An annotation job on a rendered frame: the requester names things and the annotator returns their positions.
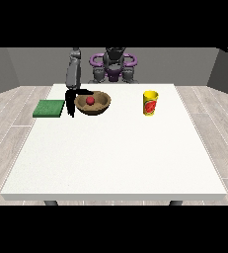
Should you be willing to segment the brown wooden bowl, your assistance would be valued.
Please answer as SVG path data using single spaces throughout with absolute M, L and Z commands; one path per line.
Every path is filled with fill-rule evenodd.
M 110 106 L 112 101 L 111 97 L 102 91 L 94 91 L 92 97 L 94 98 L 93 105 L 87 103 L 88 95 L 78 95 L 74 100 L 76 108 L 87 116 L 102 114 Z

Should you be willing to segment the green square pad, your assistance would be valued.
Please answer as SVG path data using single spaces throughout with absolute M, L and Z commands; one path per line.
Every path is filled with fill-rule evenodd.
M 64 100 L 39 100 L 33 112 L 34 118 L 59 118 L 61 116 Z

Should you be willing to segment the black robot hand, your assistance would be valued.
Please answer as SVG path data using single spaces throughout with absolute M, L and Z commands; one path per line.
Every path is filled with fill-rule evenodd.
M 68 89 L 65 92 L 65 102 L 66 102 L 67 113 L 71 117 L 74 117 L 74 114 L 75 114 L 74 100 L 76 99 L 78 95 L 93 95 L 93 92 L 87 89 L 75 89 L 75 90 Z

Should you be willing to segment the yellow cup with melon print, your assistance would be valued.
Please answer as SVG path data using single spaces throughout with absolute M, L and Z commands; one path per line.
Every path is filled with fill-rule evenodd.
M 156 91 L 148 90 L 143 93 L 143 114 L 153 116 L 155 113 L 159 94 Z

